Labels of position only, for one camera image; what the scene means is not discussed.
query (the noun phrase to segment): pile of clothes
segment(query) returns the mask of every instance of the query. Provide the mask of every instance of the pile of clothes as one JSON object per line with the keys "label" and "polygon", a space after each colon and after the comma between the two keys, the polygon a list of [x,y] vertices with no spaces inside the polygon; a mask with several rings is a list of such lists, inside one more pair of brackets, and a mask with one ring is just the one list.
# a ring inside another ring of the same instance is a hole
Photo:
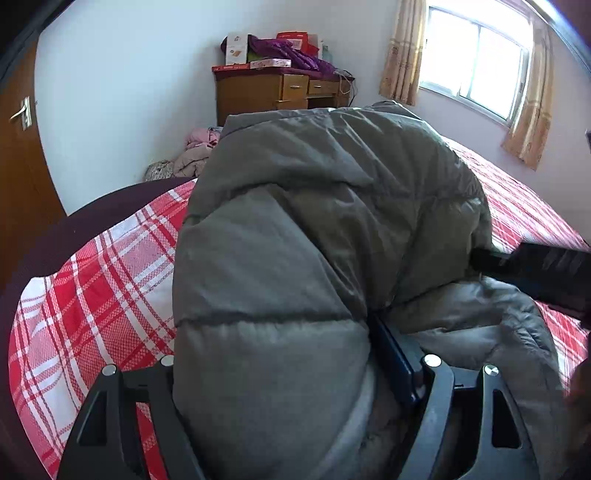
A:
{"label": "pile of clothes", "polygon": [[[224,38],[220,48],[226,54],[228,38]],[[260,59],[291,60],[291,67],[299,70],[311,70],[323,75],[332,75],[336,68],[331,63],[309,55],[293,47],[283,38],[258,38],[248,35],[248,61]]]}
{"label": "pile of clothes", "polygon": [[184,152],[175,160],[152,163],[144,174],[144,181],[170,177],[198,177],[221,133],[222,127],[195,128],[187,136]]}

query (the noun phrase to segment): purple fabric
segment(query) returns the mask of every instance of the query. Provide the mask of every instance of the purple fabric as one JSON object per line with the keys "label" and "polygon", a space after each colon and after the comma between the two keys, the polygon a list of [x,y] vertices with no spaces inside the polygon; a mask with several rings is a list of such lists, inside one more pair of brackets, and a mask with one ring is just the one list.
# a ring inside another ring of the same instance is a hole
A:
{"label": "purple fabric", "polygon": [[[220,45],[222,52],[226,54],[226,45],[228,38]],[[323,75],[332,75],[336,68],[327,61],[317,59],[312,55],[296,50],[289,40],[283,38],[257,38],[254,35],[248,35],[248,48],[261,57],[271,59],[291,60],[291,66],[300,70],[311,70],[320,72]]]}

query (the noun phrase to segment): window frame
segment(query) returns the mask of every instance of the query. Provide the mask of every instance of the window frame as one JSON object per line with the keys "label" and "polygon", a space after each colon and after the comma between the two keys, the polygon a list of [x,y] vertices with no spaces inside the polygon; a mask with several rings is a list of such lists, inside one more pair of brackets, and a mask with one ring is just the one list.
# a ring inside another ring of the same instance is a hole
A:
{"label": "window frame", "polygon": [[[525,92],[525,84],[527,82],[527,73],[528,73],[529,62],[530,62],[530,51],[526,47],[524,47],[522,44],[515,41],[513,38],[507,36],[506,34],[504,34],[501,31],[497,30],[492,25],[486,24],[484,22],[476,21],[476,20],[471,19],[469,17],[465,17],[464,15],[462,15],[458,12],[454,12],[454,11],[451,11],[451,10],[448,10],[448,9],[442,8],[442,7],[435,7],[435,6],[431,6],[431,5],[429,6],[429,12],[428,12],[428,18],[427,18],[427,31],[429,29],[429,26],[431,25],[431,14],[433,13],[434,10],[440,11],[440,12],[448,14],[448,15],[453,15],[454,17],[457,17],[457,18],[461,18],[462,20],[470,22],[471,24],[475,25],[478,28],[478,43],[476,45],[476,55],[474,58],[475,65],[474,65],[474,68],[472,69],[472,78],[470,80],[470,86],[468,89],[468,93],[466,94],[467,95],[466,97],[460,95],[460,91],[458,91],[457,95],[454,95],[450,89],[447,89],[441,85],[438,85],[437,83],[432,83],[432,82],[422,81],[419,83],[419,88],[431,90],[435,93],[439,93],[440,95],[447,96],[448,98],[451,98],[451,99],[454,99],[460,103],[463,103],[464,105],[468,106],[469,108],[472,108],[472,109],[476,110],[477,112],[480,112],[480,113],[492,118],[494,121],[499,122],[500,124],[503,124],[506,127],[510,127],[513,124],[513,121],[515,120],[515,117],[517,116],[517,112],[519,110],[519,105],[521,103],[521,99],[522,99],[523,94]],[[521,64],[519,67],[519,81],[518,81],[518,84],[515,86],[515,93],[513,95],[513,102],[511,105],[511,111],[510,111],[509,117],[507,117],[507,119],[503,118],[498,113],[495,113],[492,110],[489,110],[487,107],[479,104],[477,101],[472,100],[470,98],[470,93],[472,91],[472,83],[474,81],[474,75],[476,73],[476,68],[475,68],[476,62],[478,60],[478,54],[480,51],[480,31],[482,28],[487,28],[491,32],[496,33],[497,35],[500,35],[501,37],[505,38],[506,40],[509,40],[511,43],[514,43],[515,45],[517,45],[521,50]]]}

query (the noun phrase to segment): red and white checkered sheet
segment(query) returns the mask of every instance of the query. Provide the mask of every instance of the red and white checkered sheet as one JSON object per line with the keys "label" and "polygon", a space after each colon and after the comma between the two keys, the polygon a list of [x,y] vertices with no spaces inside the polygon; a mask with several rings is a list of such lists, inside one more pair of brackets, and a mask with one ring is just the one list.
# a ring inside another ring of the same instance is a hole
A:
{"label": "red and white checkered sheet", "polygon": [[[465,147],[448,141],[484,185],[494,240],[521,238],[587,248],[540,198]],[[54,275],[33,278],[12,327],[12,399],[33,448],[55,478],[76,414],[106,364],[152,365],[174,349],[171,287],[178,230],[194,181],[170,190],[89,241]],[[565,384],[586,356],[576,322],[541,305],[554,336]],[[166,475],[150,412],[138,407],[142,444],[154,480]]]}

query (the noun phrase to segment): cardboard box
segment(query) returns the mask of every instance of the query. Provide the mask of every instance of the cardboard box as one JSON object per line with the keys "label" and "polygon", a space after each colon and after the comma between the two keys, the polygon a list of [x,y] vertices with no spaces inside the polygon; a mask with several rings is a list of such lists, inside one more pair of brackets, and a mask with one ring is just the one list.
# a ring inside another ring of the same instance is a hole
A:
{"label": "cardboard box", "polygon": [[229,33],[226,45],[226,65],[246,63],[248,51],[248,35],[244,33]]}
{"label": "cardboard box", "polygon": [[236,63],[234,65],[216,65],[212,67],[212,72],[225,72],[227,70],[248,70],[250,63]]}
{"label": "cardboard box", "polygon": [[264,69],[267,67],[291,67],[291,60],[286,59],[265,59],[251,62],[252,69]]}

